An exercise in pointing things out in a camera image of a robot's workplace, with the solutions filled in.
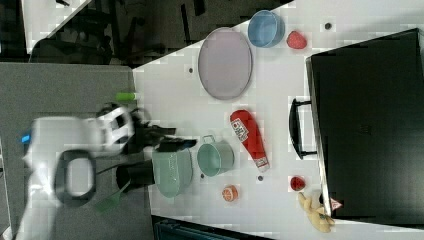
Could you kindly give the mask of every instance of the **black chair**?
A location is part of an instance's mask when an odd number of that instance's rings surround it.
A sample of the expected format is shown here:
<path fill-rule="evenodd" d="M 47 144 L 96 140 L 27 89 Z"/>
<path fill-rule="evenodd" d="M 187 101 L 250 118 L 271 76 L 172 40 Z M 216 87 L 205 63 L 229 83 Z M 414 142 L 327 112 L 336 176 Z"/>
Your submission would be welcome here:
<path fill-rule="evenodd" d="M 125 60 L 126 64 L 131 68 L 134 68 L 139 65 L 139 64 L 135 64 L 134 60 L 143 58 L 147 54 L 157 53 L 157 54 L 163 55 L 166 52 L 165 45 L 161 43 L 155 43 L 149 46 L 143 46 L 143 49 L 138 51 L 133 51 L 134 39 L 135 39 L 134 33 L 136 31 L 136 26 L 142 27 L 143 24 L 144 24 L 144 20 L 142 18 L 136 18 L 136 17 L 132 18 L 130 29 L 128 30 L 127 37 L 125 38 L 125 41 L 124 41 L 125 44 L 123 44 L 124 47 L 121 49 L 123 60 Z"/>
<path fill-rule="evenodd" d="M 32 50 L 30 63 L 108 65 L 112 50 L 91 48 L 56 39 L 42 39 Z"/>
<path fill-rule="evenodd" d="M 102 11 L 83 9 L 64 26 L 71 32 L 76 31 L 80 40 L 87 42 L 90 36 L 96 37 L 96 41 L 102 41 L 105 37 L 105 29 L 111 24 L 112 16 Z"/>

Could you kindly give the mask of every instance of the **toy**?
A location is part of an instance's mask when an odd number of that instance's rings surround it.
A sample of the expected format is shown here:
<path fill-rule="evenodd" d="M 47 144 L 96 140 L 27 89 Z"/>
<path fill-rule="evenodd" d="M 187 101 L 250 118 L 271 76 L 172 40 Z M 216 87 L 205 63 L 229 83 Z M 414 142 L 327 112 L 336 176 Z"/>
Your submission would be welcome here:
<path fill-rule="evenodd" d="M 293 31 L 287 38 L 287 45 L 293 49 L 304 49 L 308 43 L 304 36 L 297 31 Z"/>
<path fill-rule="evenodd" d="M 322 205 L 317 209 L 313 209 L 311 207 L 312 198 L 305 198 L 303 193 L 299 193 L 299 203 L 303 210 L 305 210 L 305 212 L 308 214 L 308 218 L 309 221 L 311 221 L 312 226 L 314 226 L 320 232 L 331 232 L 330 226 L 333 226 L 335 223 L 333 219 L 325 215 L 324 207 Z"/>
<path fill-rule="evenodd" d="M 305 188 L 305 180 L 302 177 L 300 177 L 300 176 L 294 176 L 290 180 L 290 187 L 294 191 L 300 191 L 300 190 L 302 190 L 302 189 Z"/>
<path fill-rule="evenodd" d="M 222 191 L 222 197 L 225 201 L 232 202 L 238 198 L 238 191 L 234 185 L 230 185 L 224 188 Z"/>

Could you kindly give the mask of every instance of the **mug handle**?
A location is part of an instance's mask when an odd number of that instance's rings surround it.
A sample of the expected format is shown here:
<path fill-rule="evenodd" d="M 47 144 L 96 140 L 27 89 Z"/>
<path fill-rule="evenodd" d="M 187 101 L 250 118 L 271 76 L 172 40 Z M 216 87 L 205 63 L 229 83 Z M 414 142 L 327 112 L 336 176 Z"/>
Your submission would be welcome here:
<path fill-rule="evenodd" d="M 206 135 L 203 137 L 203 143 L 206 143 L 206 138 L 212 139 L 212 142 L 215 142 L 215 138 L 212 135 Z"/>

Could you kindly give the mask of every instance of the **plate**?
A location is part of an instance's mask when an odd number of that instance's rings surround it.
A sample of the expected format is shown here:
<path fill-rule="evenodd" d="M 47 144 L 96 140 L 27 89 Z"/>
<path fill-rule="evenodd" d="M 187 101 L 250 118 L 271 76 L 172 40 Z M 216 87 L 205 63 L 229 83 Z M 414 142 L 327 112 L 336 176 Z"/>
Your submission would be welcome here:
<path fill-rule="evenodd" d="M 199 77 L 205 90 L 230 100 L 245 90 L 252 73 L 252 54 L 246 38 L 231 28 L 211 32 L 199 54 Z"/>

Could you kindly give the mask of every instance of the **stuffed toy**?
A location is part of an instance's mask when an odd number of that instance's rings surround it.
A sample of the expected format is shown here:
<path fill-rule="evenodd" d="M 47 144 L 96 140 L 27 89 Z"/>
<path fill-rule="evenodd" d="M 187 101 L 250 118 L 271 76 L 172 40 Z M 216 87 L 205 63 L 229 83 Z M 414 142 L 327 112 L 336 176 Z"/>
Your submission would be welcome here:
<path fill-rule="evenodd" d="M 312 226 L 321 232 L 331 232 L 330 226 L 334 225 L 334 220 L 325 215 L 324 207 L 322 205 L 317 209 L 313 209 L 311 207 L 312 198 L 305 198 L 302 193 L 299 193 L 299 203 L 303 210 L 305 210 L 305 212 L 308 214 L 308 218 L 309 221 L 311 221 Z"/>

